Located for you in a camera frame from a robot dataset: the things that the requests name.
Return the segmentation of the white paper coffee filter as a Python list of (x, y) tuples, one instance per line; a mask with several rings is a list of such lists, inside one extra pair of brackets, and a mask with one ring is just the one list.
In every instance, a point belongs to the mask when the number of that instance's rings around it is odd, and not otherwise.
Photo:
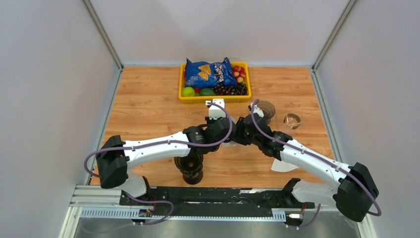
[[(231, 116), (232, 122), (236, 123), (236, 119), (234, 117)], [(236, 146), (237, 143), (235, 141), (230, 141), (230, 142), (224, 142), (221, 144), (223, 147), (232, 147), (232, 146)]]

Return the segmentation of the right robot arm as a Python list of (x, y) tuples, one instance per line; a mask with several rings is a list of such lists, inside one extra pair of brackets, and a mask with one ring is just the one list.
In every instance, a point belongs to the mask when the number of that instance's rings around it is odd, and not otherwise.
[(236, 122), (235, 142), (255, 145), (262, 153), (277, 161), (301, 168), (322, 183), (311, 183), (293, 178), (285, 185), (284, 203), (295, 207), (301, 202), (313, 202), (334, 206), (348, 219), (361, 222), (370, 208), (381, 210), (376, 202), (378, 188), (368, 168), (355, 163), (348, 165), (332, 160), (301, 144), (292, 136), (281, 131), (272, 131), (258, 114), (240, 117)]

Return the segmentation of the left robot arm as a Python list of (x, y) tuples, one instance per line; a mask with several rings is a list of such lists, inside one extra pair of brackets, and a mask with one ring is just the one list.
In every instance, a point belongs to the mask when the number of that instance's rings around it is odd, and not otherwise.
[(146, 205), (151, 200), (151, 191), (145, 178), (131, 171), (133, 167), (170, 157), (201, 158), (217, 151), (221, 143), (231, 141), (235, 132), (232, 119), (219, 118), (211, 124), (191, 126), (156, 139), (123, 141), (120, 135), (112, 136), (95, 153), (100, 186), (124, 190), (139, 205)]

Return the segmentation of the dark coffee dripper on stand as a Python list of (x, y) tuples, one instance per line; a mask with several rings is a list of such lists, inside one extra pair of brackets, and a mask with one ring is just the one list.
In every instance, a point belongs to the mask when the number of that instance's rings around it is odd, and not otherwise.
[(183, 180), (190, 185), (198, 184), (203, 179), (203, 155), (174, 157), (174, 163), (180, 170)]

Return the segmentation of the dark green avocado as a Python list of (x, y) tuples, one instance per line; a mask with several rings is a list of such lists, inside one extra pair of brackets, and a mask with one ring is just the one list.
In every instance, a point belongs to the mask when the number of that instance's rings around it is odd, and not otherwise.
[(212, 88), (202, 88), (199, 91), (200, 96), (216, 96), (215, 91)]

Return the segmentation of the dark purple grapes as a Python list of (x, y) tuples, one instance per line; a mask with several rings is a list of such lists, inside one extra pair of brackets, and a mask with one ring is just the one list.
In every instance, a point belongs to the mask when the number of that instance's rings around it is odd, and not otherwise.
[(246, 96), (248, 95), (248, 87), (244, 83), (238, 83), (236, 86), (226, 86), (218, 84), (212, 90), (219, 96)]

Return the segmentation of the clear glass carafe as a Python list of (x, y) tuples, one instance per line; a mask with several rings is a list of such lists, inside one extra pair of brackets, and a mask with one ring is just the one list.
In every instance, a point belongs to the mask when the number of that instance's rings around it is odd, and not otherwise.
[(292, 130), (296, 130), (301, 125), (302, 121), (303, 116), (299, 112), (288, 112), (283, 119), (283, 123)]

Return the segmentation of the light green apple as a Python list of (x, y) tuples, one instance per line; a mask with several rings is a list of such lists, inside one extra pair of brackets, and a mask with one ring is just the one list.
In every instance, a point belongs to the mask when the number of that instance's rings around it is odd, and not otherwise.
[(193, 87), (184, 87), (181, 90), (182, 97), (194, 97), (196, 94), (195, 89)]

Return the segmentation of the blue chips bag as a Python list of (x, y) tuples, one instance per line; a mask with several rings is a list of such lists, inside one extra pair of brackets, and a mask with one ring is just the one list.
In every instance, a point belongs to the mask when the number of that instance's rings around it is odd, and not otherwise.
[(194, 88), (212, 88), (219, 84), (236, 86), (230, 59), (225, 57), (222, 62), (206, 61), (192, 62), (186, 59), (185, 85)]

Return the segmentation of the red peaches bunch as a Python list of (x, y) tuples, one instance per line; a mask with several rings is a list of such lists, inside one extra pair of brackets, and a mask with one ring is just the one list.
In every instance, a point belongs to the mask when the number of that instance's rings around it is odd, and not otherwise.
[(246, 79), (245, 68), (239, 65), (234, 65), (232, 66), (232, 70), (237, 83), (244, 83)]

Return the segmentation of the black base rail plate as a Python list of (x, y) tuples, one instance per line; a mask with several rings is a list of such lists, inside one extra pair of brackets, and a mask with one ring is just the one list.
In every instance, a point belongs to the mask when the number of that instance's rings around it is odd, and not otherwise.
[(290, 192), (282, 189), (225, 188), (225, 187), (153, 187), (140, 200), (155, 201), (155, 215), (166, 215), (173, 203), (173, 216), (189, 217), (256, 217), (268, 218), (273, 209), (314, 208), (303, 204)]

